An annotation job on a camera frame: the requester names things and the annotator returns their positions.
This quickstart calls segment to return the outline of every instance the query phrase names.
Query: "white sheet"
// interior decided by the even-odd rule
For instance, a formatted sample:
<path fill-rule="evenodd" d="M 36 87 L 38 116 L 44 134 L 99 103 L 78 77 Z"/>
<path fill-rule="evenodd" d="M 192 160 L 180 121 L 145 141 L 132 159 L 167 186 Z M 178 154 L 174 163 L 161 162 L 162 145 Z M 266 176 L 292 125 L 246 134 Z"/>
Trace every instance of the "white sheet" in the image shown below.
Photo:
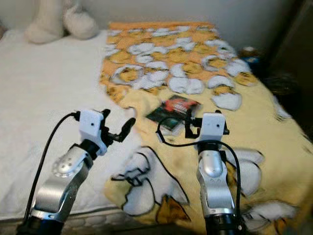
<path fill-rule="evenodd" d="M 98 86 L 105 39 L 102 31 L 87 41 L 69 36 L 33 45 L 22 32 L 10 30 L 0 41 L 0 219 L 23 216 L 45 142 L 63 115 L 109 108 L 107 124 L 112 132 L 120 131 L 124 111 Z M 38 186 L 54 160 L 75 142 L 79 143 L 78 123 L 67 120 L 50 145 Z M 115 206 L 103 194 L 104 183 L 139 144 L 139 135 L 132 131 L 96 159 L 72 213 Z"/>

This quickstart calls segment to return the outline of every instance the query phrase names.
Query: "small book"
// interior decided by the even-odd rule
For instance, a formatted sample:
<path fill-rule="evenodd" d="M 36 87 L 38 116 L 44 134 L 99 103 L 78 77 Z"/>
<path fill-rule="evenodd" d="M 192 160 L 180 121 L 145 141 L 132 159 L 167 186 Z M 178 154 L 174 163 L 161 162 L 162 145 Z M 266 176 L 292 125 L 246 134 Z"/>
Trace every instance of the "small book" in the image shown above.
<path fill-rule="evenodd" d="M 174 117 L 165 120 L 161 125 L 163 135 L 178 135 L 179 130 L 184 125 L 184 119 L 187 118 L 187 112 L 191 110 L 192 116 L 201 107 L 197 101 L 174 95 L 149 113 L 146 117 L 156 123 L 159 123 L 165 117 Z"/>

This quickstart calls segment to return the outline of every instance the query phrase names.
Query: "bedding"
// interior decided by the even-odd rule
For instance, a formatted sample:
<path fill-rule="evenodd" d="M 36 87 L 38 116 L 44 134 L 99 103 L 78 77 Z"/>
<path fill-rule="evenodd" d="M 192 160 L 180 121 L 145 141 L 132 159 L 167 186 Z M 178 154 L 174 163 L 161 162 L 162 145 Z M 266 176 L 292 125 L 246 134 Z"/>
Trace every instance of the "bedding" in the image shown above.
<path fill-rule="evenodd" d="M 173 95 L 216 109 L 237 151 L 242 176 L 241 210 L 247 228 L 264 234 L 297 225 L 312 199 L 313 148 L 275 97 L 223 41 L 210 23 L 111 23 L 100 84 L 122 108 L 132 108 L 141 147 L 106 182 L 105 195 L 148 224 L 177 223 L 205 233 L 196 178 L 197 152 L 160 143 L 146 116 Z M 174 109 L 181 109 L 179 101 Z M 190 142 L 184 133 L 171 143 Z M 227 154 L 235 198 L 236 168 Z"/>
<path fill-rule="evenodd" d="M 107 124 L 119 132 L 124 111 L 98 87 L 106 31 L 87 41 L 72 36 L 46 45 L 27 43 L 23 32 L 7 31 L 0 41 L 0 234 L 21 221 L 45 142 L 55 124 L 73 110 L 111 109 Z M 98 158 L 82 184 L 72 214 L 88 221 L 89 213 L 124 214 L 102 193 L 104 182 L 118 170 L 136 146 L 132 131 L 123 143 L 111 145 Z M 37 186 L 48 177 L 52 163 L 73 143 L 79 143 L 78 123 L 67 120 L 48 150 Z M 107 216 L 106 226 L 124 223 L 125 216 Z M 90 223 L 79 223 L 88 228 Z"/>

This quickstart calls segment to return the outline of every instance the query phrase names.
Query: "bed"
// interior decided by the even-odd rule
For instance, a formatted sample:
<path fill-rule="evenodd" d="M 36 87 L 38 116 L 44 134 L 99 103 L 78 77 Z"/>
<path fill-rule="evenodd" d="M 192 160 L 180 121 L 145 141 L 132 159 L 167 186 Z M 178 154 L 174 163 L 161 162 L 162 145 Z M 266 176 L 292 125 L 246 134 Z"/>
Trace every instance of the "bed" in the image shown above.
<path fill-rule="evenodd" d="M 14 234 L 21 222 L 43 147 L 63 115 L 109 108 L 108 125 L 116 132 L 126 121 L 122 110 L 98 86 L 106 36 L 104 30 L 87 41 L 69 36 L 38 46 L 29 44 L 22 31 L 9 30 L 0 41 L 0 234 Z M 51 143 L 39 186 L 56 157 L 75 142 L 79 143 L 78 125 L 69 120 Z M 131 132 L 130 138 L 112 145 L 97 159 L 79 190 L 72 209 L 76 216 L 65 225 L 65 234 L 93 233 L 132 223 L 104 196 L 103 185 L 139 144 L 139 137 Z"/>

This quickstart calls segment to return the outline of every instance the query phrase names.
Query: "plush toy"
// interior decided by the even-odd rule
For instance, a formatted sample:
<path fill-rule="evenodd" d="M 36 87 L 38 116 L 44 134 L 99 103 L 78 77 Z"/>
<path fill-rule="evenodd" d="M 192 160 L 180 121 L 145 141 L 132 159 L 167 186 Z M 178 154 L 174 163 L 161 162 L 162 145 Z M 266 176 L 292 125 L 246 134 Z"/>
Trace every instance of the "plush toy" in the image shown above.
<path fill-rule="evenodd" d="M 65 29 L 81 40 L 99 32 L 95 20 L 83 10 L 81 0 L 40 0 L 38 14 L 25 37 L 32 43 L 49 43 L 62 38 Z"/>

